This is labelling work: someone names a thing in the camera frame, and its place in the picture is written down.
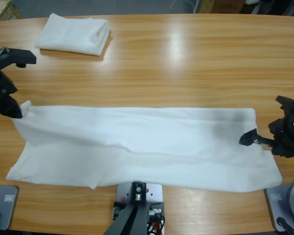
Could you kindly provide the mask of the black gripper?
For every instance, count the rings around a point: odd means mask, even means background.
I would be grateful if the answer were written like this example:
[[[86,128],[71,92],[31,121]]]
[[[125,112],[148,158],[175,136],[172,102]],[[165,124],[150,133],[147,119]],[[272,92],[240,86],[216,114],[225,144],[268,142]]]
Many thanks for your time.
[[[294,157],[294,114],[275,120],[269,124],[269,131],[273,139],[261,137],[257,129],[244,133],[239,144],[250,146],[252,144],[264,144],[271,147],[273,155],[291,158]]]
[[[0,71],[0,114],[10,118],[20,119],[23,117],[20,107],[10,94],[17,91],[13,82]]]

